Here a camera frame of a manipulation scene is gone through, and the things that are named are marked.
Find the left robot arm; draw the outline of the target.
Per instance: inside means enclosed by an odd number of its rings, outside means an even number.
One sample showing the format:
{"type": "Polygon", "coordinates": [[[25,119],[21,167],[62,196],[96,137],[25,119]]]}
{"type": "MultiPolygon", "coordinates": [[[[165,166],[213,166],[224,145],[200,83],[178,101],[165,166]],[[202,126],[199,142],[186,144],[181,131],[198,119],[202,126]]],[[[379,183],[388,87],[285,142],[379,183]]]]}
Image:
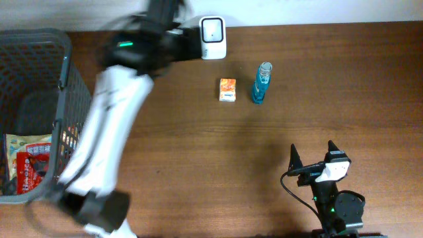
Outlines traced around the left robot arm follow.
{"type": "Polygon", "coordinates": [[[45,199],[96,237],[133,237],[130,195],[116,189],[122,153],[154,81],[175,61],[202,56],[198,28],[177,21],[184,1],[150,1],[100,43],[102,66],[77,149],[45,199]]]}

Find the small orange tissue pack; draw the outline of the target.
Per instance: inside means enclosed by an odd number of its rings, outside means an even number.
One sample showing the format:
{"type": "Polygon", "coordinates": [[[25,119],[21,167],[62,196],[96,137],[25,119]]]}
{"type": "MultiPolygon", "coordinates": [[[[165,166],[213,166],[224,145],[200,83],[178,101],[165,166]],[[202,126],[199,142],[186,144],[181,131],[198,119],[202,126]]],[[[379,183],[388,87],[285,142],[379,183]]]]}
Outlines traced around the small orange tissue pack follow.
{"type": "Polygon", "coordinates": [[[235,102],[236,101],[236,80],[220,79],[219,82],[219,101],[235,102]]]}

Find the red candy bag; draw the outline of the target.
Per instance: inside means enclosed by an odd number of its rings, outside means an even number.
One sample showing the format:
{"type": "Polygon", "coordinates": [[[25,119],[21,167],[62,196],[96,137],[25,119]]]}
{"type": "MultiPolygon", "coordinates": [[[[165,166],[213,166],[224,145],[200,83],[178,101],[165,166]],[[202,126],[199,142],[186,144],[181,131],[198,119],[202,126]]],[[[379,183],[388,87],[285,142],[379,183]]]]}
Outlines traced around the red candy bag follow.
{"type": "Polygon", "coordinates": [[[50,142],[25,145],[17,152],[17,194],[26,194],[44,179],[50,160],[50,142]]]}

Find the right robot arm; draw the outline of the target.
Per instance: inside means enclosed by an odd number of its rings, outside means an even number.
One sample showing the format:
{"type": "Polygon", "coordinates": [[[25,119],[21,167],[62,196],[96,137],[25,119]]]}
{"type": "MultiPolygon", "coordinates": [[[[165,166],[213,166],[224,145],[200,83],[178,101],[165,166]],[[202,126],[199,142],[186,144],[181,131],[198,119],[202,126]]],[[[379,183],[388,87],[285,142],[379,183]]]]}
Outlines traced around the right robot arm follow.
{"type": "Polygon", "coordinates": [[[318,218],[321,228],[312,230],[311,237],[383,237],[381,233],[360,233],[364,226],[365,197],[351,190],[339,190],[336,183],[344,179],[352,161],[333,141],[328,141],[325,158],[304,165],[294,144],[290,145],[288,170],[280,183],[285,191],[307,206],[318,218]],[[297,177],[297,185],[309,186],[315,207],[296,196],[284,184],[285,177],[297,177]]]}

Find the blue mouthwash bottle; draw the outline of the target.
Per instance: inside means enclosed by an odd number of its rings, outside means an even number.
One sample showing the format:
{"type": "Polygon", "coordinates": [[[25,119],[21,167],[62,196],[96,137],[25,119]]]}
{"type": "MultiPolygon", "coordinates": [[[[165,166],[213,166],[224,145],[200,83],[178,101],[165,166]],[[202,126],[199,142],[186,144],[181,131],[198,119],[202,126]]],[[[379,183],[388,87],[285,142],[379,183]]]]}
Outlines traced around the blue mouthwash bottle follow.
{"type": "Polygon", "coordinates": [[[271,82],[272,64],[268,61],[263,62],[256,74],[256,79],[252,87],[252,101],[255,104],[262,104],[266,91],[271,82]]]}

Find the yellow snack bag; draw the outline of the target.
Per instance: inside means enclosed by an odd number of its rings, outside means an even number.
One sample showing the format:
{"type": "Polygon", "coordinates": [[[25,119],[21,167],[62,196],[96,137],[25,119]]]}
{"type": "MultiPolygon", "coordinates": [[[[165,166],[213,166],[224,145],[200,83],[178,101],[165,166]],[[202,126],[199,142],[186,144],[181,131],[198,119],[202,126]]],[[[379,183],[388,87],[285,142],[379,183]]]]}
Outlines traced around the yellow snack bag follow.
{"type": "Polygon", "coordinates": [[[39,154],[50,154],[50,146],[52,135],[41,136],[17,136],[6,134],[6,158],[9,169],[9,180],[13,180],[17,176],[17,153],[27,152],[37,156],[39,154]]]}

